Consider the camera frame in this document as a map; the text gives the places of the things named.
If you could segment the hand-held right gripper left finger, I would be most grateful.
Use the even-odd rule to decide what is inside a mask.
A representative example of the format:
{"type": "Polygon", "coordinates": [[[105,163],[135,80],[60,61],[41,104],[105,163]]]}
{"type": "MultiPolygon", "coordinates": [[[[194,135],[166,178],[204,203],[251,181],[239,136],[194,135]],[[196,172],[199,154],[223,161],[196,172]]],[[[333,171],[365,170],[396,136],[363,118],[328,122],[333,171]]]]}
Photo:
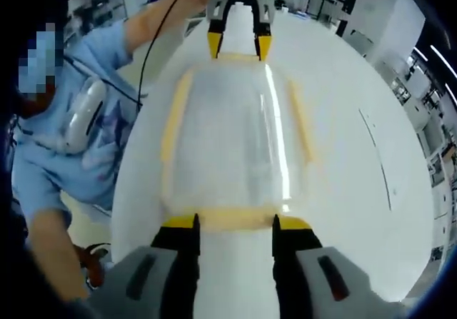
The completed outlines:
{"type": "Polygon", "coordinates": [[[102,318],[192,318],[199,256],[199,216],[172,217],[106,273],[89,304],[102,318]]]}

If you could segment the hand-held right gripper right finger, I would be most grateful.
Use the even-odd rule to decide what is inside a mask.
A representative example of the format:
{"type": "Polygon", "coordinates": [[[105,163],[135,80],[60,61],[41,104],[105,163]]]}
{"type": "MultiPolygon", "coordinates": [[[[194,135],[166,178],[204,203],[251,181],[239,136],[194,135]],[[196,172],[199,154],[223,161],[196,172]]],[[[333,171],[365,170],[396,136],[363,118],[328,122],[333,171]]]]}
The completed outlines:
{"type": "Polygon", "coordinates": [[[281,318],[403,316],[400,303],[377,295],[365,271],[299,218],[273,217],[273,279],[281,318]]]}

